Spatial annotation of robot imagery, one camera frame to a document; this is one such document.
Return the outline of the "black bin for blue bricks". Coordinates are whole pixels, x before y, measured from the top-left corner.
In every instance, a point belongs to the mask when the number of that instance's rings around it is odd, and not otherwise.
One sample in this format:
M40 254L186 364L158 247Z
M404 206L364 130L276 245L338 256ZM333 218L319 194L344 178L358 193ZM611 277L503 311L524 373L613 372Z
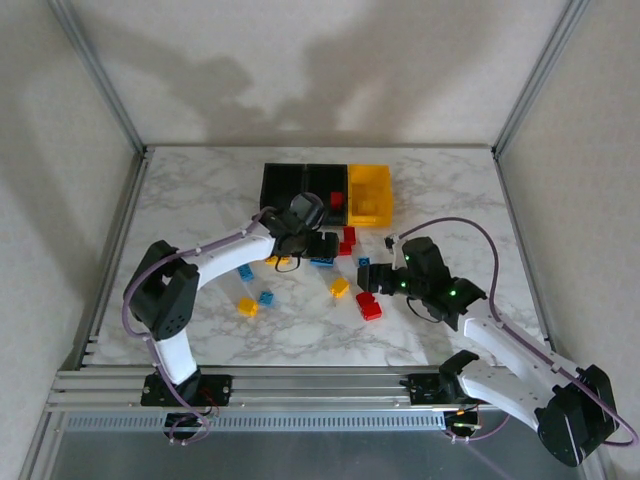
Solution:
M293 199L306 190L305 164L266 163L264 165L260 208L288 208Z

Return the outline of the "black bin for red bricks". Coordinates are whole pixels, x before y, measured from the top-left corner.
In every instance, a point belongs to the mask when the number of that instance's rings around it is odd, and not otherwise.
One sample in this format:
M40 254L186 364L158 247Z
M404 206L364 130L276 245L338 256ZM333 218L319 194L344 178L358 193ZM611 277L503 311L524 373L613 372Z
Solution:
M348 166L346 164L307 164L307 186L304 192L318 196L325 208L324 226L345 226L348 206ZM341 210L330 207L330 193L344 193L345 202Z

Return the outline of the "yellow plastic bin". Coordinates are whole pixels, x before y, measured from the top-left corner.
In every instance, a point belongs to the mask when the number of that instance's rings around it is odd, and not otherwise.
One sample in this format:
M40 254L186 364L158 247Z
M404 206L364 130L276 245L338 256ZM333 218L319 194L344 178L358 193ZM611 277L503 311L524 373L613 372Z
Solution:
M355 205L360 199L375 199L378 215L355 215ZM393 205L391 171L387 165L348 166L348 226L389 227L393 218Z

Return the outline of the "right base wiring connector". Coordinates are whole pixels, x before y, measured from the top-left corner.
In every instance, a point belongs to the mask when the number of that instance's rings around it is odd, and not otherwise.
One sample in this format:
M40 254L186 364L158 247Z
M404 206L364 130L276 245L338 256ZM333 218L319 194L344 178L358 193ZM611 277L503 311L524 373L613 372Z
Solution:
M461 408L444 414L444 434L455 442L458 438L468 442L483 426L478 405Z

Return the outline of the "base wiring connector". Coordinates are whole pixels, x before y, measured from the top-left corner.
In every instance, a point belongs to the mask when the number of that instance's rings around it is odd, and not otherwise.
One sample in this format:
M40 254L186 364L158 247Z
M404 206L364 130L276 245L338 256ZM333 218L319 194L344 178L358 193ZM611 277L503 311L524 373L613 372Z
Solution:
M172 446L187 446L203 440L210 431L212 408L196 413L171 413L163 433Z
M483 426L478 405L461 408L444 414L444 434L455 442L458 438L468 442Z

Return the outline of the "left base wiring connector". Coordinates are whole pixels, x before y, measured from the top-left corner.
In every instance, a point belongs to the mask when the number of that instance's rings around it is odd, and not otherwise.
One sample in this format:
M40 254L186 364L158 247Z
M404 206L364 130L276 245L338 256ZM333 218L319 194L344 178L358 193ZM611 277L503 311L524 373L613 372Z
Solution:
M172 446L187 446L203 440L210 431L212 408L196 413L171 413L163 433Z

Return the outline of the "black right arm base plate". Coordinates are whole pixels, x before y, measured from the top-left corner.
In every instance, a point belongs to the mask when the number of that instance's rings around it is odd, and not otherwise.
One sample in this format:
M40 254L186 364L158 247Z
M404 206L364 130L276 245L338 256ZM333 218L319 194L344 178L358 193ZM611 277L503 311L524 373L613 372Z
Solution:
M478 402L463 392L456 378L440 373L409 374L399 384L409 393L412 406L471 405Z

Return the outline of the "aluminium front frame rail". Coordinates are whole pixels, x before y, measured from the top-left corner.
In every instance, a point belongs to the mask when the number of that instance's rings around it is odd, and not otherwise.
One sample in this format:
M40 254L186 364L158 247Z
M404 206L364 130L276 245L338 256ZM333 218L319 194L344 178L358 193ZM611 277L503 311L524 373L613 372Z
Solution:
M128 411L148 408L179 412L178 407L142 406L147 367L91 367L56 375L45 407L49 411ZM224 407L239 410L374 410L453 405L416 405L399 381L414 373L439 373L435 366L392 367L205 367L203 374L231 375L232 391Z

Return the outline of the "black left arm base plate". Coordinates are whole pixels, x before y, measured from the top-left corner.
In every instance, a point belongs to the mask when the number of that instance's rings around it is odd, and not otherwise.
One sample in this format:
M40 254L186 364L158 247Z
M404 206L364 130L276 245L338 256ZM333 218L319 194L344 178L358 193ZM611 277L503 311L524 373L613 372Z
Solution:
M229 404L232 380L231 375L196 372L182 384L174 385L174 389L193 407L224 407ZM140 403L151 407L181 406L159 373L145 378Z

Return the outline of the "aluminium left side rail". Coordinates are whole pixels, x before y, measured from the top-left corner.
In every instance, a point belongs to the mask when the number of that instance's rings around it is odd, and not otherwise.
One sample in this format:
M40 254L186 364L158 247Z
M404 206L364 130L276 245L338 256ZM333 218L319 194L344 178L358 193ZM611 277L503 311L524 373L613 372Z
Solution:
M113 221L111 222L99 263L99 282L91 301L80 318L72 348L63 362L62 369L71 371L81 369L84 366L84 358L87 355L88 346L99 334L117 275L122 251L152 156L153 149L144 147L141 153L135 153L132 158L123 192L116 205Z

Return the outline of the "aluminium right frame post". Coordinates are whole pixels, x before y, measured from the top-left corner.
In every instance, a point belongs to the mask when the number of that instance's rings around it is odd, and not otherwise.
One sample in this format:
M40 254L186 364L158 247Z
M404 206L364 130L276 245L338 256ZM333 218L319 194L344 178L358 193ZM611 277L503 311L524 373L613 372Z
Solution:
M492 154L496 162L500 161L513 142L590 3L591 0L566 0L558 20L492 146Z

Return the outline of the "aluminium frame post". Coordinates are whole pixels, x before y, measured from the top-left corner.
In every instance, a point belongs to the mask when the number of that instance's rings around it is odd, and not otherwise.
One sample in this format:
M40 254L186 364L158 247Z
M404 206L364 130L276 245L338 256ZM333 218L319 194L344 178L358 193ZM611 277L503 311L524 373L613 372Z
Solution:
M500 161L513 142L590 3L591 0L566 0L558 20L492 146L492 154L496 162Z
M70 0L45 0L76 55L82 62L91 81L101 95L110 113L133 151L143 155L145 143L141 139L124 103L109 78L98 50Z

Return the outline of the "aluminium left frame post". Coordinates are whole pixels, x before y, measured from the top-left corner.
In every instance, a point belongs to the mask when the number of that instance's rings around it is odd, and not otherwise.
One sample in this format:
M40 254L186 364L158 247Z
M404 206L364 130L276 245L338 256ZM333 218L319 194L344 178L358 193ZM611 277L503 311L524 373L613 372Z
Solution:
M133 151L143 155L145 143L141 139L124 103L109 78L98 50L70 0L45 0L76 55L82 62L91 81L101 95L110 113Z

